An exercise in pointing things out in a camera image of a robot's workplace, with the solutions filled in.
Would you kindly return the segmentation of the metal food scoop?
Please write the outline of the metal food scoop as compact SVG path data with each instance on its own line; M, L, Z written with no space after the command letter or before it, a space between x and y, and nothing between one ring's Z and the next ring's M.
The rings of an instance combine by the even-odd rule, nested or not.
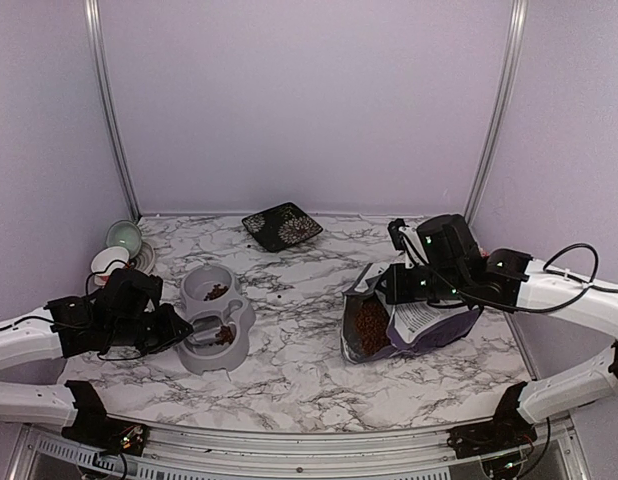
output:
M217 316L195 319L188 337L190 343L200 347L230 345L234 339L234 330Z

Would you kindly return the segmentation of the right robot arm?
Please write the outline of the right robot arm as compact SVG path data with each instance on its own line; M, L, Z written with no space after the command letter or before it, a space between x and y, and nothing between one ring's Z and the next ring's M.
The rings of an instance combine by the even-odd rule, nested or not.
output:
M483 254L459 214L416 227L395 219L388 232L404 259L384 274L386 302L394 317L412 311L419 322L403 335L406 344L485 307L557 318L614 340L575 367L508 388L484 428L491 446L508 446L524 425L618 395L618 286L597 281L596 269L583 278L512 249Z

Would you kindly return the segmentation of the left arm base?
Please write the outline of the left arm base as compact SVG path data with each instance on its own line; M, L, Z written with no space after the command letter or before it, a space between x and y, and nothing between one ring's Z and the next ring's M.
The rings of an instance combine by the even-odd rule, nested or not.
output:
M104 420L63 427L63 438L100 449L106 455L141 456L149 428L140 423Z

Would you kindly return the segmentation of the grey double pet bowl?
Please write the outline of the grey double pet bowl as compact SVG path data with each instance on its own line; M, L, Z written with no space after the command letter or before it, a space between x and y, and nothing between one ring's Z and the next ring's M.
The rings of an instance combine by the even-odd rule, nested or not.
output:
M196 375L237 369L248 356L256 314L235 274L221 265L197 267L183 279L180 295L193 328L176 347L183 367Z

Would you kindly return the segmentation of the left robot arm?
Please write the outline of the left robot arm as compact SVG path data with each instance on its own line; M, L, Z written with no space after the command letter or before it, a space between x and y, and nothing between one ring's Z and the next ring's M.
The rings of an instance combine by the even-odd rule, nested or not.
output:
M0 322L0 371L86 353L128 347L144 358L182 342L193 332L169 303L155 275L117 268L106 284ZM0 382L0 422L76 428L95 445L114 438L115 423L88 382L31 385Z

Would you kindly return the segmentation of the purple pet food bag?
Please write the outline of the purple pet food bag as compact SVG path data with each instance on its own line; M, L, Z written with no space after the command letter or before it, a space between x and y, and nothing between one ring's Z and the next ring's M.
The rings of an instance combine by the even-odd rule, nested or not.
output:
M425 302L389 305L385 302L384 295L376 290L380 276L388 267L389 264L386 262L369 263L350 286L361 288L364 284L368 284L373 287L389 314L386 334L390 346L370 360L360 363L353 363L351 357L341 349L343 357L353 364L395 356L417 357L443 348L466 337L484 311L482 307L453 308L449 304L430 306Z

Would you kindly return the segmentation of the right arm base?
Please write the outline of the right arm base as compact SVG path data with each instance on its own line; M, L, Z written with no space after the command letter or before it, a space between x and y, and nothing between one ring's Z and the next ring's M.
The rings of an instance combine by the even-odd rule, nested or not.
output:
M454 427L448 434L447 446L458 459L497 453L531 444L538 438L533 427L514 429L491 422Z

